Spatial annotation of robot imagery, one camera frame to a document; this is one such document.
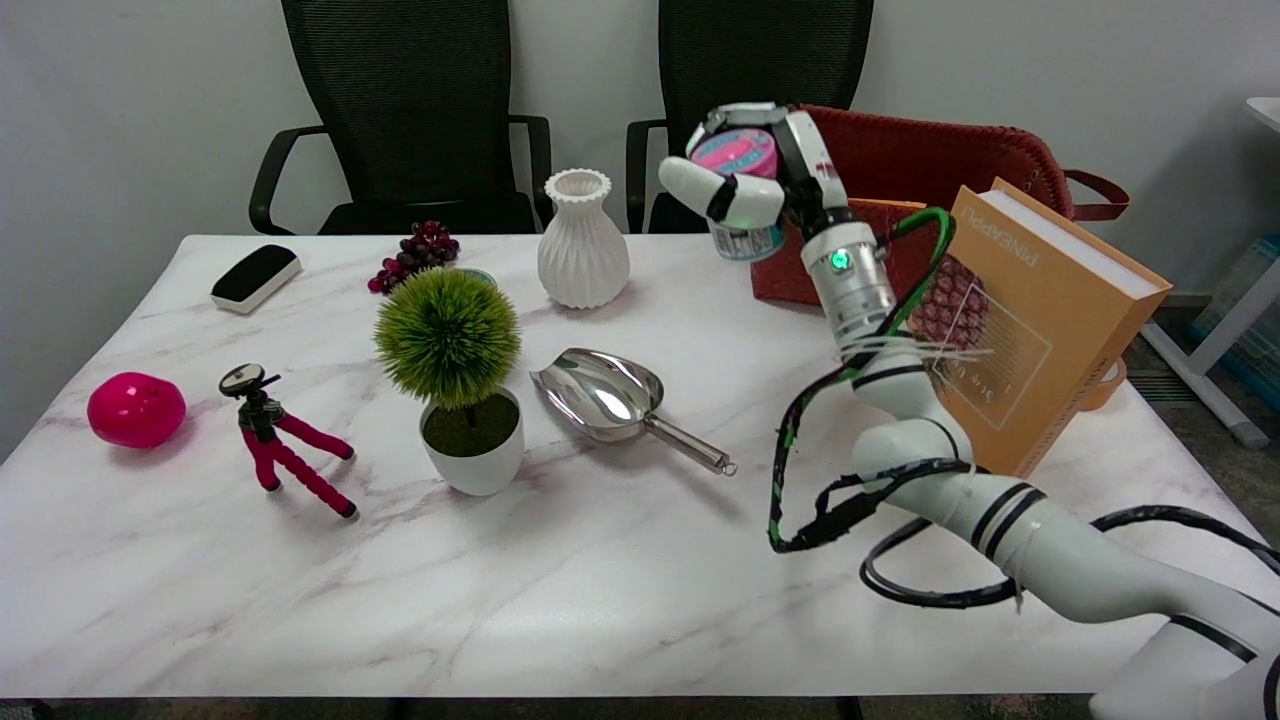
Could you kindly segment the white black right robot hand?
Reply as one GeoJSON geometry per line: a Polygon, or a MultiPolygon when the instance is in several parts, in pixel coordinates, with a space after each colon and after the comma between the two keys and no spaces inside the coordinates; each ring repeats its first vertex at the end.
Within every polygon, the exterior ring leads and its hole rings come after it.
{"type": "Polygon", "coordinates": [[[662,160],[658,176],[668,193],[718,231],[750,233],[790,219],[812,234],[852,220],[826,141],[812,114],[794,105],[731,102],[714,108],[692,132],[684,154],[662,160]],[[772,177],[723,173],[695,161],[700,147],[746,129],[763,135],[772,146],[772,177]]]}

